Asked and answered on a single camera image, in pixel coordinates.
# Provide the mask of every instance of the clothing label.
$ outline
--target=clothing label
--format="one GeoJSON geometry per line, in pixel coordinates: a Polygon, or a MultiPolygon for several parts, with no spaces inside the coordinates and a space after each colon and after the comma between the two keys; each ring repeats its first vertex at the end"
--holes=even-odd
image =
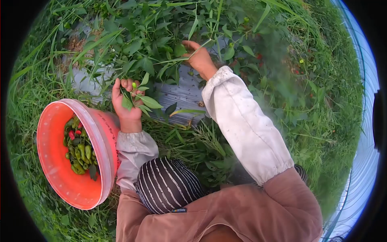
{"type": "Polygon", "coordinates": [[[178,209],[173,209],[171,213],[186,213],[187,209],[186,208],[178,208],[178,209]]]}

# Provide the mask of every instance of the orange bucket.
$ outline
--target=orange bucket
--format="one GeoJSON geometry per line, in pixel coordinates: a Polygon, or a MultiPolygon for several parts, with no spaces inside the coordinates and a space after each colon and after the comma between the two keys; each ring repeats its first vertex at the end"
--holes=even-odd
{"type": "Polygon", "coordinates": [[[118,117],[74,99],[62,99],[47,105],[40,115],[37,146],[40,164],[55,192],[68,204],[89,210],[103,203],[114,185],[119,166],[116,150],[120,130],[118,117]],[[89,171],[77,175],[66,159],[67,147],[63,145],[64,126],[76,114],[82,122],[96,153],[101,175],[97,181],[90,179],[89,171]]]}

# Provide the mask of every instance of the ground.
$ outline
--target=ground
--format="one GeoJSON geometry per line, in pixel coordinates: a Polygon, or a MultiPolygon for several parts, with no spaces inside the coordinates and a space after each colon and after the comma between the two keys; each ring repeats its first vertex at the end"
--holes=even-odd
{"type": "MultiPolygon", "coordinates": [[[[70,22],[75,17],[74,13],[83,16],[82,12],[75,12],[73,4],[78,1],[60,2],[69,6],[62,17],[65,21],[70,22]]],[[[89,11],[95,2],[104,1],[91,3],[87,0],[82,3],[89,11]]],[[[285,83],[272,89],[269,75],[267,83],[263,83],[263,77],[260,77],[261,81],[256,84],[249,78],[245,67],[241,67],[240,76],[262,105],[265,114],[272,118],[282,133],[295,163],[307,170],[308,185],[327,220],[335,210],[348,178],[361,132],[363,86],[356,54],[348,33],[341,25],[338,10],[326,5],[326,1],[268,2],[283,4],[282,7],[272,5],[268,18],[275,16],[275,21],[286,27],[290,44],[284,45],[286,55],[276,62],[269,56],[276,58],[274,53],[278,49],[276,46],[266,46],[267,52],[262,51],[263,57],[257,55],[257,63],[265,62],[263,68],[267,66],[269,69],[275,69],[278,63],[284,64],[287,66],[286,73],[291,73],[290,86],[298,88],[283,89],[289,84],[285,83]],[[299,17],[290,14],[289,10],[299,17]],[[292,94],[298,97],[296,105],[290,103],[289,97],[292,94]]],[[[257,2],[246,0],[243,9],[251,21],[257,21],[254,18],[260,18],[261,13],[257,16],[249,12],[249,9],[253,9],[251,4],[257,5],[257,2]]],[[[57,39],[57,29],[63,26],[58,24],[59,16],[52,14],[52,10],[61,7],[57,1],[49,3],[34,23],[15,64],[7,104],[7,140],[11,166],[21,196],[48,240],[112,241],[115,237],[119,189],[115,187],[110,197],[93,210],[75,209],[51,188],[37,155],[36,128],[40,113],[47,104],[61,98],[75,98],[93,106],[87,93],[75,94],[70,84],[64,83],[63,75],[57,75],[58,69],[63,71],[62,74],[68,72],[68,66],[58,65],[57,58],[82,49],[79,40],[69,41],[66,36],[57,39]],[[63,49],[54,48],[55,41],[63,43],[63,49]]],[[[234,71],[235,60],[228,63],[234,71]]],[[[112,105],[105,100],[96,108],[109,111],[112,105]]],[[[188,121],[186,126],[170,125],[145,117],[143,123],[144,130],[158,143],[161,155],[181,158],[197,174],[200,173],[202,182],[208,186],[227,179],[229,164],[232,163],[228,159],[224,159],[221,164],[216,162],[219,154],[227,152],[227,142],[211,120],[206,120],[206,125],[197,129],[192,128],[188,121]],[[203,151],[210,157],[209,162],[203,161],[203,151]]]]}

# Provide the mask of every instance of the grass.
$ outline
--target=grass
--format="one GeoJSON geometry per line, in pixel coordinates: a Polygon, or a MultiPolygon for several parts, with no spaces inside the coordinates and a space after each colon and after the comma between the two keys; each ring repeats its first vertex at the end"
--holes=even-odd
{"type": "MultiPolygon", "coordinates": [[[[75,98],[93,106],[87,93],[75,94],[70,84],[63,82],[63,75],[57,76],[56,73],[56,58],[69,53],[51,48],[59,24],[57,16],[50,11],[61,7],[61,3],[70,6],[78,2],[51,1],[34,23],[15,64],[7,104],[11,166],[25,204],[48,240],[114,241],[118,189],[115,188],[110,197],[93,210],[75,209],[53,191],[37,155],[36,127],[40,113],[47,104],[62,98],[75,98]],[[90,217],[97,221],[92,227],[90,217]]],[[[90,0],[82,3],[85,8],[94,4],[90,0]]],[[[307,73],[307,79],[298,79],[302,86],[296,90],[298,97],[312,94],[317,98],[321,88],[329,92],[320,102],[313,98],[311,103],[307,100],[306,106],[301,109],[281,99],[283,90],[282,93],[279,92],[281,90],[273,91],[276,94],[273,97],[278,99],[276,102],[259,99],[255,90],[253,94],[282,132],[294,161],[307,170],[309,187],[316,195],[326,220],[340,198],[361,132],[363,86],[359,66],[351,39],[341,25],[342,20],[336,9],[331,5],[326,6],[323,0],[306,1],[310,5],[300,4],[300,1],[282,3],[299,17],[282,7],[272,6],[267,18],[274,13],[286,15],[283,25],[289,31],[291,44],[287,52],[291,64],[300,65],[297,69],[307,73]],[[300,59],[305,60],[304,64],[299,63],[300,59]],[[315,83],[316,93],[307,80],[315,83]],[[296,125],[289,125],[289,117],[300,110],[306,112],[308,118],[297,120],[296,125]]],[[[249,8],[249,4],[256,2],[246,0],[245,8],[254,9],[249,8]]],[[[254,12],[250,14],[249,17],[253,19],[254,12]]],[[[70,21],[74,15],[75,9],[67,9],[59,22],[70,21]]],[[[112,105],[106,100],[96,108],[111,111],[112,105]]],[[[232,161],[224,157],[230,157],[232,153],[216,124],[210,120],[198,129],[149,118],[144,119],[143,126],[159,145],[161,155],[181,158],[207,186],[227,179],[232,161]]]]}

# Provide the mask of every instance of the harvested peppers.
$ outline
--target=harvested peppers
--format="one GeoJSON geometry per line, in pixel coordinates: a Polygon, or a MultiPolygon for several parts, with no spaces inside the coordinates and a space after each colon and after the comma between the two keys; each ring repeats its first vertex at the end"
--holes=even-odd
{"type": "Polygon", "coordinates": [[[66,159],[70,160],[71,169],[77,175],[83,175],[89,170],[90,178],[97,180],[99,172],[97,157],[90,138],[77,116],[73,116],[64,127],[63,145],[68,148],[66,159]]]}

